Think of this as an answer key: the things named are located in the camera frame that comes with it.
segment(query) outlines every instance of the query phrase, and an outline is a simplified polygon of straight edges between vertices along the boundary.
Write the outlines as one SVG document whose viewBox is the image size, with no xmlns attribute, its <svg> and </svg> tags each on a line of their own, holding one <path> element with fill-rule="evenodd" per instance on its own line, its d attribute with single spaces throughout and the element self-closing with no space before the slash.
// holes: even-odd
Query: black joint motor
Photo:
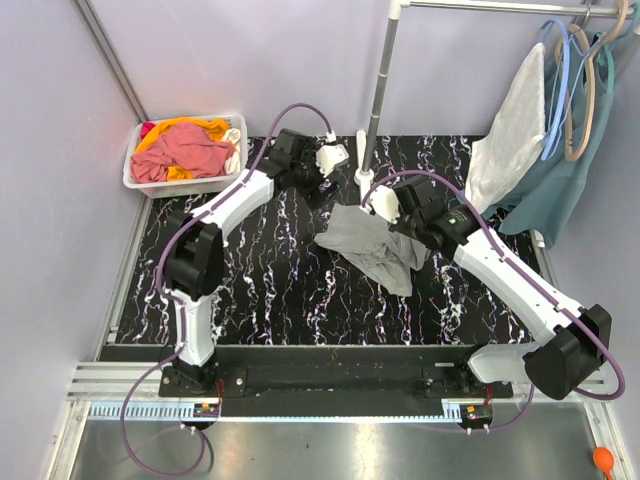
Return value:
<svg viewBox="0 0 640 480">
<path fill-rule="evenodd" d="M 315 209 L 338 191 L 337 182 L 325 178 L 317 167 L 317 151 L 315 138 L 283 128 L 258 170 L 273 179 L 276 194 L 294 187 Z"/>
<path fill-rule="evenodd" d="M 174 212 L 168 219 L 165 240 L 168 242 L 191 218 Z M 222 231 L 213 223 L 195 224 L 171 249 L 163 274 L 167 288 L 180 290 L 194 301 L 212 294 L 224 276 Z"/>
<path fill-rule="evenodd" d="M 479 228 L 465 205 L 448 209 L 447 199 L 432 180 L 412 177 L 393 187 L 398 198 L 400 219 L 389 230 L 418 240 L 428 249 L 453 259 L 459 245 Z"/>
<path fill-rule="evenodd" d="M 600 305 L 594 305 L 580 315 L 580 320 L 609 348 L 611 315 Z M 562 400 L 605 362 L 601 351 L 587 335 L 571 324 L 558 328 L 556 336 L 524 357 L 525 371 L 542 393 Z"/>
</svg>

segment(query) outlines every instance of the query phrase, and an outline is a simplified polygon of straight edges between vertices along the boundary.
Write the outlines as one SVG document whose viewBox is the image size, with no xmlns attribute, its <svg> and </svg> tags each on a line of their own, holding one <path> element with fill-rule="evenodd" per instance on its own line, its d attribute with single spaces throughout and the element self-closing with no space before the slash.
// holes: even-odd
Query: brown hanger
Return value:
<svg viewBox="0 0 640 480">
<path fill-rule="evenodd" d="M 573 148 L 573 118 L 571 116 L 571 105 L 570 105 L 570 92 L 567 92 L 567 97 L 565 98 L 565 107 L 567 109 L 567 120 L 565 121 L 565 158 L 570 162 L 577 161 L 582 154 L 587 149 L 587 145 L 589 144 L 589 139 L 591 138 L 591 128 L 593 126 L 593 114 L 595 111 L 595 97 L 596 97 L 596 81 L 595 81 L 595 68 L 594 68 L 594 60 L 596 55 L 600 52 L 604 45 L 608 45 L 612 43 L 620 34 L 622 30 L 622 26 L 624 25 L 625 20 L 627 19 L 627 13 L 629 11 L 629 0 L 616 0 L 616 4 L 618 5 L 618 18 L 616 20 L 616 24 L 597 44 L 597 47 L 591 52 L 589 57 L 585 61 L 585 71 L 587 74 L 587 104 L 584 112 L 584 129 L 582 133 L 582 141 L 577 149 Z M 576 25 L 570 25 L 569 31 L 571 33 L 576 34 L 575 29 L 580 30 Z M 583 35 L 577 34 L 578 43 L 580 44 L 580 48 L 583 50 L 583 53 L 586 53 L 590 46 L 589 41 L 584 34 L 583 30 L 580 30 Z M 559 58 L 559 48 L 561 44 L 558 44 L 556 47 L 556 62 Z"/>
<path fill-rule="evenodd" d="M 578 44 L 580 45 L 580 50 L 582 54 L 585 54 L 589 51 L 591 47 L 589 44 L 589 39 L 587 38 L 587 34 L 582 30 L 579 26 L 571 24 L 567 26 L 567 30 L 569 33 L 572 33 L 576 36 L 578 40 Z M 560 55 L 562 50 L 562 41 L 558 43 L 556 46 L 556 63 L 560 62 Z M 564 106 L 567 110 L 567 119 L 565 120 L 565 158 L 570 162 L 577 161 L 584 151 L 587 148 L 587 144 L 589 143 L 589 137 L 591 136 L 591 124 L 593 122 L 593 112 L 595 110 L 595 100 L 596 100 L 596 72 L 595 67 L 593 65 L 593 58 L 589 56 L 585 60 L 585 73 L 587 75 L 587 83 L 585 85 L 587 90 L 587 104 L 585 107 L 585 119 L 584 119 L 584 134 L 582 135 L 582 142 L 580 142 L 580 146 L 577 150 L 573 150 L 573 117 L 571 116 L 571 92 L 567 92 L 565 97 Z"/>
</svg>

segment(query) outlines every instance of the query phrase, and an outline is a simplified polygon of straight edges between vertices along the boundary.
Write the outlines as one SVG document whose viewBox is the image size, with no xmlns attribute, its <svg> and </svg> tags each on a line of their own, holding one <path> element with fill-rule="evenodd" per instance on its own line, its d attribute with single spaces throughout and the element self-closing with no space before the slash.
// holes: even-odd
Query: white plastic part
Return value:
<svg viewBox="0 0 640 480">
<path fill-rule="evenodd" d="M 467 366 L 482 383 L 529 383 L 522 357 L 540 347 L 540 342 L 486 345 L 471 356 Z"/>
<path fill-rule="evenodd" d="M 456 249 L 453 260 L 500 297 L 525 324 L 536 341 L 519 345 L 484 346 L 471 356 L 468 365 L 478 380 L 484 383 L 529 382 L 524 369 L 523 355 L 554 338 L 554 328 L 557 326 L 567 327 L 570 324 L 569 319 L 559 310 L 566 308 L 579 317 L 581 305 L 549 285 L 509 250 L 493 230 L 491 235 L 502 248 L 504 257 L 498 255 L 484 232 L 478 230 L 469 236 L 466 245 L 460 245 Z M 506 258 L 515 262 L 558 300 L 559 307 L 551 305 L 541 293 L 527 283 L 504 261 Z"/>
<path fill-rule="evenodd" d="M 211 299 L 213 295 L 207 295 L 193 301 L 189 295 L 179 290 L 171 290 L 171 295 L 181 299 L 185 306 L 174 302 L 176 309 L 177 338 L 184 339 L 184 349 L 180 352 L 180 360 L 201 367 L 213 355 L 215 346 L 211 339 Z M 180 310 L 185 308 L 187 315 L 187 328 L 182 331 Z"/>
<path fill-rule="evenodd" d="M 389 19 L 400 20 L 400 14 L 403 8 L 411 6 L 410 0 L 391 0 L 389 7 Z"/>
<path fill-rule="evenodd" d="M 369 197 L 369 205 L 373 207 L 376 215 L 384 218 L 389 223 L 396 223 L 400 218 L 400 209 L 396 192 L 384 185 L 379 186 Z"/>
<path fill-rule="evenodd" d="M 344 145 L 324 145 L 316 153 L 316 166 L 325 178 L 348 160 L 349 152 Z"/>
<path fill-rule="evenodd" d="M 243 183 L 247 178 L 249 170 L 244 170 L 240 177 L 231 184 L 227 190 L 235 188 L 238 183 Z M 253 175 L 246 182 L 246 184 L 237 191 L 229 200 L 217 207 L 213 213 L 207 215 L 202 219 L 203 223 L 215 223 L 220 230 L 222 230 L 222 237 L 224 241 L 227 240 L 227 236 L 238 226 L 242 220 L 244 220 L 251 212 L 261 205 L 264 205 L 273 198 L 273 180 L 271 180 L 266 173 L 258 170 L 253 172 Z M 211 208 L 211 205 L 216 201 L 214 198 L 210 202 L 192 210 L 194 216 L 200 215 L 202 212 Z"/>
<path fill-rule="evenodd" d="M 367 146 L 367 132 L 358 130 L 356 132 L 356 151 L 358 152 L 358 170 L 362 168 L 364 160 L 364 149 Z"/>
<path fill-rule="evenodd" d="M 356 182 L 356 185 L 360 187 L 360 203 L 364 200 L 364 196 L 371 190 L 371 185 L 373 184 L 374 174 L 372 170 L 368 172 L 362 171 L 362 161 L 364 159 L 364 149 L 367 146 L 367 133 L 364 130 L 358 130 L 356 132 L 356 151 L 358 158 L 358 169 L 354 175 L 353 180 Z M 371 207 L 367 205 L 362 208 L 365 212 L 369 213 L 371 211 Z"/>
<path fill-rule="evenodd" d="M 563 308 L 580 316 L 581 305 L 549 285 L 520 258 L 504 245 L 496 232 L 491 235 L 504 251 L 505 258 L 511 259 L 542 288 L 560 302 Z M 533 338 L 547 343 L 555 337 L 553 329 L 560 325 L 567 327 L 569 319 L 554 308 L 549 301 L 508 265 L 491 247 L 482 230 L 472 233 L 466 245 L 460 245 L 454 255 L 454 261 L 475 275 L 506 303 L 525 324 Z"/>
<path fill-rule="evenodd" d="M 369 170 L 367 173 L 365 173 L 362 170 L 357 169 L 354 175 L 354 181 L 356 182 L 356 185 L 360 187 L 360 203 L 362 203 L 362 200 L 364 200 L 364 196 L 369 190 L 371 190 L 371 185 L 373 184 L 373 171 Z M 367 205 L 363 208 L 363 210 L 366 212 L 370 212 L 371 207 Z"/>
<path fill-rule="evenodd" d="M 538 248 L 545 248 L 544 237 L 542 236 L 542 234 L 537 230 L 532 230 L 532 232 L 534 245 Z"/>
</svg>

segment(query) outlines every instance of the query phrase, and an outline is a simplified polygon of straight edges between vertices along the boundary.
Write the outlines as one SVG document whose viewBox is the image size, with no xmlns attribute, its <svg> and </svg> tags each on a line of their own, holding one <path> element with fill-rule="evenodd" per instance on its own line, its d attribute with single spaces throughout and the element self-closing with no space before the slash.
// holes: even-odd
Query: orange object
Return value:
<svg viewBox="0 0 640 480">
<path fill-rule="evenodd" d="M 176 180 L 191 180 L 193 173 L 180 165 L 174 165 L 167 169 L 167 182 L 175 182 Z"/>
<path fill-rule="evenodd" d="M 191 118 L 191 117 L 178 117 L 172 118 L 170 120 L 165 120 L 164 122 L 160 122 L 158 125 L 153 127 L 149 133 L 147 133 L 146 137 L 142 139 L 138 148 L 136 148 L 135 153 L 144 152 L 147 148 L 153 145 L 158 137 L 164 135 L 172 127 L 174 127 L 178 123 L 189 122 L 198 125 L 199 127 L 204 128 L 209 134 L 209 138 L 211 138 L 212 142 L 219 142 L 224 135 L 224 132 L 229 130 L 229 124 L 226 120 L 221 118 L 216 118 L 215 120 L 203 120 L 201 118 Z"/>
<path fill-rule="evenodd" d="M 593 463 L 604 473 L 607 480 L 613 480 L 611 470 L 613 470 L 614 458 L 608 448 L 596 448 L 593 452 Z"/>
</svg>

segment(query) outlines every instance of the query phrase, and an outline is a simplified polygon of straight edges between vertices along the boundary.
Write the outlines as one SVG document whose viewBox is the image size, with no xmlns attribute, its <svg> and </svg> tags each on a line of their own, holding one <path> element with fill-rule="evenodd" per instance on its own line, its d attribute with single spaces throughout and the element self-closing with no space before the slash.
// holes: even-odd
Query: metal pole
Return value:
<svg viewBox="0 0 640 480">
<path fill-rule="evenodd" d="M 111 42 L 109 42 L 109 38 L 107 37 L 95 10 L 91 6 L 90 0 L 72 0 L 72 2 L 76 6 L 82 21 L 89 30 L 96 47 L 98 47 L 100 55 L 102 55 L 107 67 L 111 71 L 111 74 L 118 84 L 129 108 L 131 108 L 133 114 L 138 118 L 138 122 L 142 123 L 149 120 L 149 115 L 147 115 L 146 110 L 142 106 L 138 94 L 134 90 L 115 50 L 111 46 Z"/>
<path fill-rule="evenodd" d="M 589 5 L 593 7 L 594 5 L 600 5 L 600 0 L 582 0 L 580 3 L 587 5 L 587 7 L 589 7 Z M 587 15 L 576 15 L 569 23 L 573 23 L 584 30 L 587 28 L 587 24 L 589 23 L 589 17 L 591 17 L 590 12 L 588 12 Z"/>
<path fill-rule="evenodd" d="M 371 162 L 373 160 L 373 150 L 376 146 L 376 136 L 378 135 L 378 125 L 380 124 L 382 101 L 384 100 L 384 91 L 387 88 L 389 65 L 391 64 L 391 56 L 393 55 L 393 44 L 396 40 L 396 32 L 398 31 L 399 21 L 399 18 L 389 18 L 389 22 L 387 23 L 387 33 L 384 37 L 384 47 L 382 49 L 382 60 L 380 60 L 378 82 L 376 83 L 376 93 L 373 97 L 373 108 L 371 109 L 369 129 L 367 130 L 367 144 L 364 150 L 364 158 L 362 160 L 362 171 L 364 173 L 369 171 L 369 169 L 371 168 Z"/>
<path fill-rule="evenodd" d="M 587 5 L 537 5 L 535 3 L 511 3 L 491 2 L 484 0 L 437 0 L 433 2 L 411 1 L 410 7 L 448 8 L 454 10 L 480 10 L 485 12 L 511 12 L 534 13 L 543 15 L 559 15 L 573 17 L 586 16 L 589 11 Z M 635 15 L 633 9 L 629 9 L 627 19 L 631 20 Z M 590 18 L 617 18 L 617 7 L 591 7 Z"/>
</svg>

